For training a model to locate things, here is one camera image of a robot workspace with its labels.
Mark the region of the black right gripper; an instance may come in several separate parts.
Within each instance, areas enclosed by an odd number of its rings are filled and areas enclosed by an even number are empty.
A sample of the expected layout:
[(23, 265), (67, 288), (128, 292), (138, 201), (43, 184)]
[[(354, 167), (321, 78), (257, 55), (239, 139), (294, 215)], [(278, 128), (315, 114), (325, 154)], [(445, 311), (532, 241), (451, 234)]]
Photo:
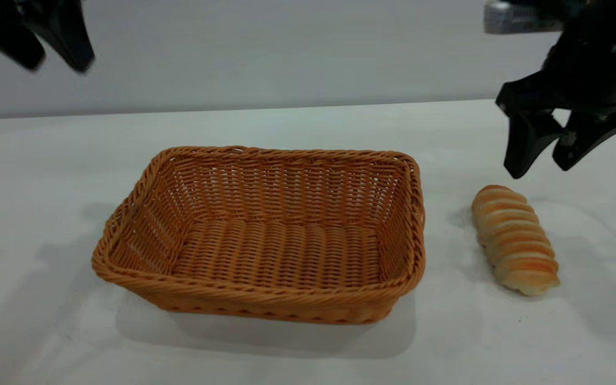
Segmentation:
[[(616, 135), (616, 1), (507, 1), (498, 15), (501, 33), (531, 30), (543, 19), (562, 26), (541, 69), (505, 83), (496, 98), (511, 116), (504, 168), (522, 178), (558, 140), (553, 159), (569, 171)], [(564, 134), (556, 108), (573, 111)]]

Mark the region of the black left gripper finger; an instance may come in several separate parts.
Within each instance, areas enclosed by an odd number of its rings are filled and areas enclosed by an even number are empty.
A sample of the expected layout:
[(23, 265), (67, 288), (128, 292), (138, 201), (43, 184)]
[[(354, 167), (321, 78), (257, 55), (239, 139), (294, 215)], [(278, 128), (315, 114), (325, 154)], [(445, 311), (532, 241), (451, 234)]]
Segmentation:
[(86, 73), (95, 60), (81, 1), (26, 1), (25, 26), (54, 49), (78, 73)]
[(0, 1), (0, 53), (28, 71), (36, 71), (45, 59), (45, 51), (25, 27), (16, 1)]

